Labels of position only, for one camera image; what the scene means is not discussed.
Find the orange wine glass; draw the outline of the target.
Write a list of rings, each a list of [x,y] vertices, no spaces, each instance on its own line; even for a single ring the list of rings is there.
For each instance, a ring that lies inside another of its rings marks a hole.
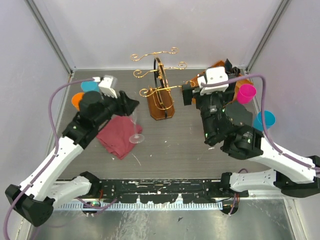
[[[78,92],[71,98],[71,103],[77,111],[80,110],[79,104],[80,101],[83,99],[84,94],[84,92]]]

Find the clear wine glass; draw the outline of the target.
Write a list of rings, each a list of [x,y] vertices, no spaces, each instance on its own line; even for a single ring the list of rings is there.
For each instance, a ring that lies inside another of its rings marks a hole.
[[[132,144],[140,144],[145,140],[145,137],[141,134],[138,133],[137,130],[137,112],[134,110],[130,116],[131,122],[133,123],[133,135],[129,137],[129,141]]]

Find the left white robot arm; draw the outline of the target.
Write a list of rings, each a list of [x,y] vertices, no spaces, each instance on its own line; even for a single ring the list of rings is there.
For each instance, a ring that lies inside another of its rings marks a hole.
[[[53,184],[98,135],[101,125],[114,115],[130,116],[139,105],[139,101],[129,98],[124,91],[115,91],[117,80],[113,76],[93,77],[90,81],[98,84],[99,91],[91,90],[83,95],[74,118],[62,136],[55,137],[52,152],[29,177],[5,190],[10,211],[17,212],[34,227],[43,225],[55,208],[77,197],[99,195],[100,179],[87,171],[58,187]]]

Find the pink wine glass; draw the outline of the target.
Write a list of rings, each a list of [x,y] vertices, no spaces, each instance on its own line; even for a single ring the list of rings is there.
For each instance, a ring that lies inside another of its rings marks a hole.
[[[248,104],[256,95],[257,90],[253,85],[243,84],[237,93],[237,101],[240,104]]]

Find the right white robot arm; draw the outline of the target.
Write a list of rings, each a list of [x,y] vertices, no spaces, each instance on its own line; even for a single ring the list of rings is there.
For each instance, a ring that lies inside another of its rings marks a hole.
[[[304,157],[274,143],[266,127],[253,127],[253,114],[233,101],[240,93],[236,82],[243,77],[228,72],[223,66],[207,68],[196,83],[182,85],[185,105],[196,103],[209,146],[221,143],[221,150],[237,160],[249,160],[267,166],[267,170],[251,173],[225,172],[219,191],[225,197],[245,191],[279,189],[293,198],[307,198],[320,192],[320,158]]]

